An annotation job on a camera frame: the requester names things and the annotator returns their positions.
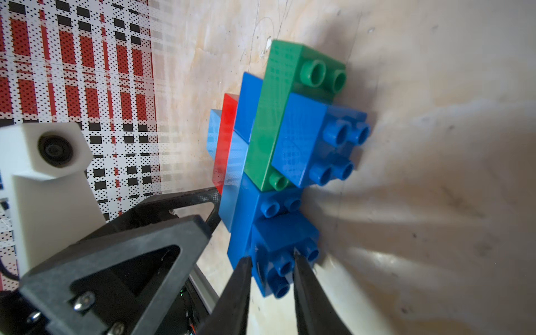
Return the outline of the light blue long lego brick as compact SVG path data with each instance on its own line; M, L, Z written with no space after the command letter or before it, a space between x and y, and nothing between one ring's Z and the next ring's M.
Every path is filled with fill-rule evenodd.
M238 133L234 132L230 143L230 153L219 208L219 216L229 233L231 233L233 227L233 218L247 153L248 143Z

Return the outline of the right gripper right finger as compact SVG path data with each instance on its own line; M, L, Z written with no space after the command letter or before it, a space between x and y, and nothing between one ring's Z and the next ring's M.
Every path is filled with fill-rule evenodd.
M297 251L293 270L298 334L351 334L322 289L307 259Z

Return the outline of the light blue small lego brick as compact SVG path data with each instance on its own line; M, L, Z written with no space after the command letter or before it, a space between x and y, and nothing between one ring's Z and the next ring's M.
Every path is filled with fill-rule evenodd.
M211 159L214 161L216 158L216 149L218 145L218 139L219 139L219 129L221 125L221 110L215 110L211 109L209 114L209 125L208 125L208 131L207 131L207 143L206 143L206 149L211 157Z

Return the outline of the red lego brick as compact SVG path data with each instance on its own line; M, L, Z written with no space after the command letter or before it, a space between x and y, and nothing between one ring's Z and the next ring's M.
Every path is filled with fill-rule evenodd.
M223 192L239 97L236 94L224 94L223 98L219 138L212 175L212 181L220 194Z

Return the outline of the green lego brick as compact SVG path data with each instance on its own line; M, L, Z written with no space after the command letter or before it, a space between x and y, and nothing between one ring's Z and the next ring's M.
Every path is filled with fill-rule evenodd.
M331 103L346 78L346 65L318 50L284 40L272 42L244 166L259 191L282 191L291 185L272 167L291 93Z

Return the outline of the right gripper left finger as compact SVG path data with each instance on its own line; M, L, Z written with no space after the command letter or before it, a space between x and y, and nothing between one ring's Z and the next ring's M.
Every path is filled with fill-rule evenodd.
M252 260L242 258L213 311L197 334L246 334L251 293Z

